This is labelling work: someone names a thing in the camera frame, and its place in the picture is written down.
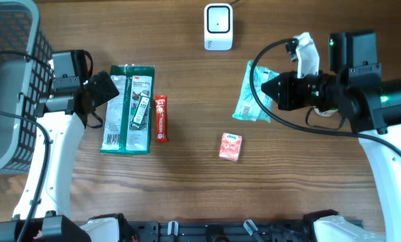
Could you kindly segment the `teal wet wipes pack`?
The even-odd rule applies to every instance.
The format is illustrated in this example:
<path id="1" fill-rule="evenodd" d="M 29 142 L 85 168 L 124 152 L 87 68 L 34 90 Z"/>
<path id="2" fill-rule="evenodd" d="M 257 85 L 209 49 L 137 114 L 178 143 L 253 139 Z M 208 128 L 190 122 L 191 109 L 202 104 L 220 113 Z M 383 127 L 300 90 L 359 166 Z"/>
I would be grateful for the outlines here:
<path id="1" fill-rule="evenodd" d="M 252 63 L 253 60 L 249 60 L 247 63 L 239 100 L 232 117 L 237 120 L 253 122 L 264 120 L 270 123 L 270 116 L 266 114 L 257 104 L 255 99 L 253 98 L 252 91 L 250 89 L 250 70 L 252 67 Z M 253 81 L 256 93 L 263 106 L 269 111 L 272 110 L 273 100 L 261 91 L 261 85 L 277 77 L 278 75 L 278 73 L 268 69 L 267 67 L 256 66 L 254 69 Z"/>

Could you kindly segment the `green white balm box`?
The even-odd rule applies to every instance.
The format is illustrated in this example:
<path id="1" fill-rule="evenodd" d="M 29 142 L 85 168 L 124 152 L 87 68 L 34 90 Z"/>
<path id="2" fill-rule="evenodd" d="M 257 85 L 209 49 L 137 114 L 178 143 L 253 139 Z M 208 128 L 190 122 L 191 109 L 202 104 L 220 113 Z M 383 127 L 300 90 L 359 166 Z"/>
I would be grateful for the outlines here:
<path id="1" fill-rule="evenodd" d="M 139 103 L 133 119 L 131 121 L 131 128 L 139 130 L 142 127 L 142 123 L 145 117 L 145 113 L 147 112 L 147 108 L 149 107 L 150 97 L 147 95 L 141 95 L 139 99 Z"/>

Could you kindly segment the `green white gloves package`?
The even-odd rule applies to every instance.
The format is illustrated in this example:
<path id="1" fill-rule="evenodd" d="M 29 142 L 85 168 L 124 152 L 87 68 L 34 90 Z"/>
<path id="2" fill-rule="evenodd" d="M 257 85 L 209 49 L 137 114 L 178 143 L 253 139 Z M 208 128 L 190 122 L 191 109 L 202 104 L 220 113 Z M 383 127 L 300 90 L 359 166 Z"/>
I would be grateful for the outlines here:
<path id="1" fill-rule="evenodd" d="M 113 65 L 111 80 L 119 95 L 107 103 L 101 153 L 142 155 L 149 153 L 151 112 L 155 67 L 141 65 Z M 131 128 L 131 121 L 141 95 L 150 97 L 142 127 Z"/>

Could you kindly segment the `red coffee stick sachet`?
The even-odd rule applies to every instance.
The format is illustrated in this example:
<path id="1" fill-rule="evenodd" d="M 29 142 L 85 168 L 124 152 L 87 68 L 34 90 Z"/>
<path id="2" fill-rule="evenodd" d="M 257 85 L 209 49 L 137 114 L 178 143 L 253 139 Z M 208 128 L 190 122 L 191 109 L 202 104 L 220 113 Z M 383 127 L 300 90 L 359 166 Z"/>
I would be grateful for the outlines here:
<path id="1" fill-rule="evenodd" d="M 165 95 L 155 96 L 155 114 L 156 114 L 156 141 L 166 143 L 167 130 L 167 97 Z"/>

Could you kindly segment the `red white tissue pack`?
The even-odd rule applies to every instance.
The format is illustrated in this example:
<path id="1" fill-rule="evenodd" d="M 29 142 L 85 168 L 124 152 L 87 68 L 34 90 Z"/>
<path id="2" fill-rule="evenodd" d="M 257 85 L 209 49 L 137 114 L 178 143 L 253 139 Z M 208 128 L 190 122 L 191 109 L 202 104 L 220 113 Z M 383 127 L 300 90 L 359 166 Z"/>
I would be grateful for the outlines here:
<path id="1" fill-rule="evenodd" d="M 219 157 L 229 161 L 238 161 L 242 147 L 242 136 L 224 132 L 221 138 Z"/>

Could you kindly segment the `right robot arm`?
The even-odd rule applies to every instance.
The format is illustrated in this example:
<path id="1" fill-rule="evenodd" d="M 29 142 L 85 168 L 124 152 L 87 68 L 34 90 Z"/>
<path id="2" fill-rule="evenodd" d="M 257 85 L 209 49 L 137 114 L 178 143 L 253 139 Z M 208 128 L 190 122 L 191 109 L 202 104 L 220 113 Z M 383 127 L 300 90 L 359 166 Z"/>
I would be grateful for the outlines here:
<path id="1" fill-rule="evenodd" d="M 262 92 L 280 110 L 337 110 L 349 121 L 346 136 L 359 140 L 375 178 L 386 229 L 383 240 L 401 241 L 401 79 L 381 78 L 375 32 L 332 33 L 327 74 L 318 69 L 309 34 L 281 44 L 298 69 L 263 83 Z"/>

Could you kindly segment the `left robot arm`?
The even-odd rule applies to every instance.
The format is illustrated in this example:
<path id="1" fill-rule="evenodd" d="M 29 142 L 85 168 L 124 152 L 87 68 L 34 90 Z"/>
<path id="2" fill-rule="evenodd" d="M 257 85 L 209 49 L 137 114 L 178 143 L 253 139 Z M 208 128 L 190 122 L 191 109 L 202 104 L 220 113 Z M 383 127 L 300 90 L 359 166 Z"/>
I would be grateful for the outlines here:
<path id="1" fill-rule="evenodd" d="M 86 50 L 55 52 L 52 77 L 34 109 L 37 130 L 24 193 L 10 221 L 0 222 L 0 241 L 122 241 L 131 234 L 123 215 L 71 220 L 70 187 L 87 118 L 119 92 L 109 74 L 93 74 Z"/>

